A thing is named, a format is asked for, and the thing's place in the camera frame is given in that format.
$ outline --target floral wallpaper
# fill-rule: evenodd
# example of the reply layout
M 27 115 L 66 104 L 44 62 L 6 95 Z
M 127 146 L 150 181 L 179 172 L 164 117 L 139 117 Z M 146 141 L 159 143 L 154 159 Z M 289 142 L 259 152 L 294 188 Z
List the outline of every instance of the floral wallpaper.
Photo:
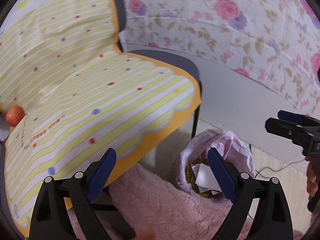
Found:
M 18 0 L 0 33 L 42 1 Z M 315 112 L 320 22 L 305 0 L 125 2 L 125 43 L 205 58 L 273 90 L 304 114 Z

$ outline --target floor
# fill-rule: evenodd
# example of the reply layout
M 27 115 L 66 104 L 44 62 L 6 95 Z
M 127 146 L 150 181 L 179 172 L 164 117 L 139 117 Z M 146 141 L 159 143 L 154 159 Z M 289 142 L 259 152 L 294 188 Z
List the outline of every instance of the floor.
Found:
M 165 140 L 151 150 L 141 161 L 147 170 L 157 174 L 162 179 L 172 181 L 172 164 L 175 162 L 177 155 L 184 149 L 191 137 L 193 117 L 190 117 L 186 123 L 184 123 L 175 132 L 169 135 Z M 207 129 L 219 129 L 206 122 L 199 120 L 197 132 L 199 134 Z M 279 170 L 286 166 L 285 163 L 275 159 L 271 155 L 257 149 L 252 146 L 252 155 L 255 162 L 256 170 L 260 170 L 265 166 L 272 168 L 273 170 Z M 310 222 L 310 212 L 307 210 L 308 194 L 306 192 L 306 177 L 305 174 L 300 173 L 291 166 L 279 171 L 273 172 L 270 169 L 265 169 L 261 172 L 265 177 L 277 177 L 279 178 L 281 185 L 284 189 L 290 212 L 292 217 L 293 228 L 302 232 L 306 232 Z M 257 176 L 257 179 L 264 179 L 261 176 Z M 109 202 L 108 196 L 103 196 L 97 201 L 97 203 Z M 255 199 L 252 203 L 249 214 L 253 217 L 258 205 L 258 199 Z M 121 222 L 121 217 L 112 216 L 110 221 L 112 226 L 118 233 L 124 236 L 124 239 L 131 239 L 132 230 L 125 225 L 125 222 Z

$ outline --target pink fluffy rug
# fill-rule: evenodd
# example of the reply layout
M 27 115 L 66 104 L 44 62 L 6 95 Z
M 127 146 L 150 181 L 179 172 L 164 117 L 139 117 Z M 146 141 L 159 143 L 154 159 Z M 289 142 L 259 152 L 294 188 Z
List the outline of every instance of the pink fluffy rug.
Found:
M 139 164 L 113 182 L 109 192 L 114 205 L 136 234 L 145 228 L 153 228 L 157 240 L 211 240 L 228 214 L 228 209 L 176 189 Z M 78 236 L 79 226 L 75 217 L 70 220 Z M 112 239 L 119 239 L 108 223 L 102 223 Z M 238 239 L 246 237 L 251 223 L 251 219 L 246 220 Z M 295 240 L 301 236 L 295 231 Z

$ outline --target wall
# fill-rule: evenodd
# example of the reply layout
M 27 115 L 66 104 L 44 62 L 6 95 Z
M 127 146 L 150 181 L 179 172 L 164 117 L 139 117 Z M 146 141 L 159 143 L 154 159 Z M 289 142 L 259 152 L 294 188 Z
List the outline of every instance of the wall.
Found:
M 125 45 L 126 51 L 134 49 L 158 48 Z M 231 69 L 190 54 L 170 52 L 189 58 L 200 70 L 203 84 L 201 120 L 233 131 L 242 140 L 285 163 L 303 159 L 301 147 L 293 145 L 288 139 L 268 134 L 264 128 L 265 121 L 270 117 L 277 118 L 279 110 L 299 113 L 291 103 Z M 319 118 L 320 113 L 316 111 L 313 116 Z M 307 162 L 292 166 L 305 173 Z

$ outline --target blue dot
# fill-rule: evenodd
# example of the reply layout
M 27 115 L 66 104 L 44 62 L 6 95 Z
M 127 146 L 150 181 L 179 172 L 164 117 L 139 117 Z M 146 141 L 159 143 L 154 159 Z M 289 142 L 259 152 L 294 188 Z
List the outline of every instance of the blue dot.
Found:
M 48 173 L 49 173 L 50 175 L 54 175 L 54 174 L 56 173 L 55 168 L 54 168 L 54 167 L 50 167 L 50 168 L 48 169 Z
M 98 108 L 92 110 L 91 114 L 99 114 L 100 110 Z

